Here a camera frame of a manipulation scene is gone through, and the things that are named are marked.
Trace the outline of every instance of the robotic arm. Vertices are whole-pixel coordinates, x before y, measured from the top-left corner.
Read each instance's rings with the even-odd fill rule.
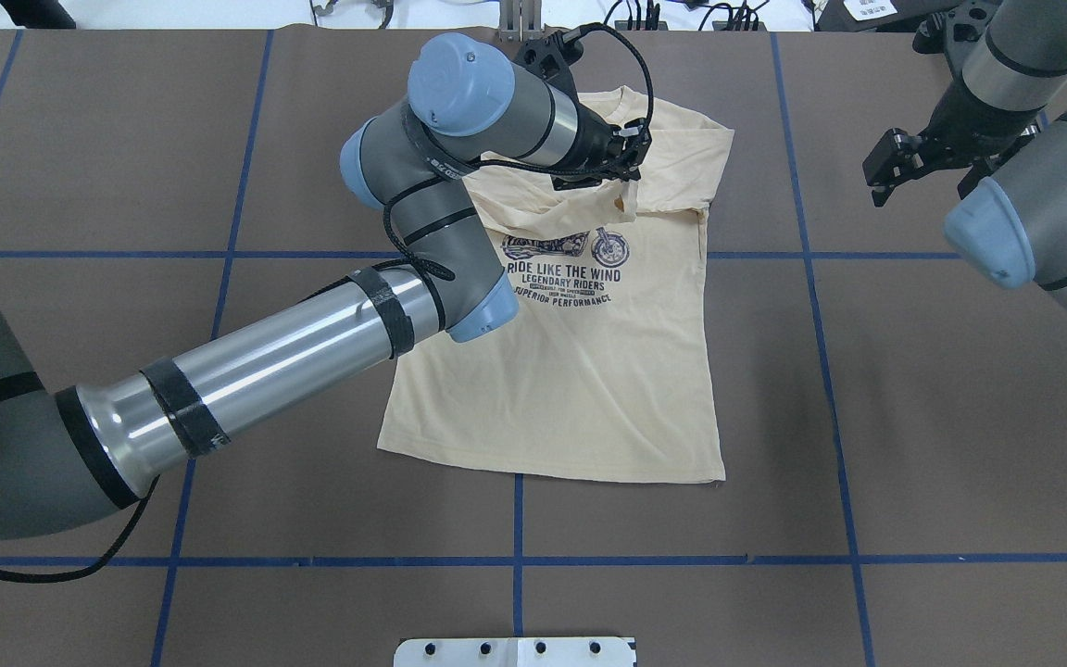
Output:
[[[1067,309],[1067,113],[1035,139],[1030,127],[1067,81],[1067,1],[971,0],[922,26],[914,46],[935,39],[953,83],[924,131],[886,131],[864,161],[875,204],[902,182],[969,165],[945,239],[996,284],[1034,280]]]
[[[471,340],[515,317],[507,275],[459,179],[496,164],[478,159],[484,150],[554,174],[555,187],[639,178],[649,118],[609,126],[577,100],[568,67],[591,30],[605,29],[525,44],[520,64],[465,35],[439,35],[412,64],[407,98],[348,140],[345,182],[382,209],[403,260],[357,270],[121,383],[54,397],[0,313],[0,539],[113,514],[166,470],[415,342],[444,329]]]

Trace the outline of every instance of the cream t-shirt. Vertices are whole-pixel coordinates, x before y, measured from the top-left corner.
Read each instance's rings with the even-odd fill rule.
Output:
[[[579,99],[623,125],[648,97]],[[641,180],[556,193],[463,179],[521,312],[398,359],[377,446],[448,465],[602,481],[724,480],[703,329],[706,212],[733,132],[656,100]]]

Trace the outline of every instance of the light blue end cap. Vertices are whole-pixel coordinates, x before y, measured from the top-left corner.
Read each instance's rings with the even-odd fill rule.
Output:
[[[352,194],[361,200],[361,204],[383,210],[385,204],[373,197],[372,190],[368,189],[368,182],[365,181],[365,172],[361,170],[361,140],[365,134],[365,128],[372,122],[373,118],[367,120],[360,130],[353,131],[352,137],[345,141],[344,147],[340,148],[340,176],[344,178],[344,186],[352,190]]]
[[[411,109],[431,130],[466,137],[488,130],[513,100],[513,65],[494,46],[466,34],[431,38],[411,64]]]
[[[513,286],[509,284],[509,275],[501,273],[488,296],[465,318],[448,328],[447,333],[457,343],[467,343],[508,324],[516,317],[516,295],[513,295]]]
[[[1013,290],[1036,275],[1029,233],[994,178],[980,180],[944,217],[944,239],[999,287]]]

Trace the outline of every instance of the white metal bracket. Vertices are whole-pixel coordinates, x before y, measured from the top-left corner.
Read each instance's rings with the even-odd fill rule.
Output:
[[[542,0],[500,0],[500,42],[525,42],[542,38]]]
[[[636,667],[631,637],[507,637],[407,640],[394,667]]]

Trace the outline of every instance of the table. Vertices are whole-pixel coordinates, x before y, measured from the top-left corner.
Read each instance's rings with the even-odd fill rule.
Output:
[[[431,35],[0,32],[0,305],[47,387],[393,256],[337,155]],[[881,210],[863,187],[944,63],[907,35],[631,37],[662,98],[736,129],[705,314],[728,481],[378,452],[382,364],[166,474],[101,573],[0,584],[0,664],[368,666],[403,637],[592,633],[641,664],[1067,664],[1067,315],[944,244],[960,173]],[[587,49],[580,89],[641,85]],[[85,565],[124,520],[1,542],[0,566]]]

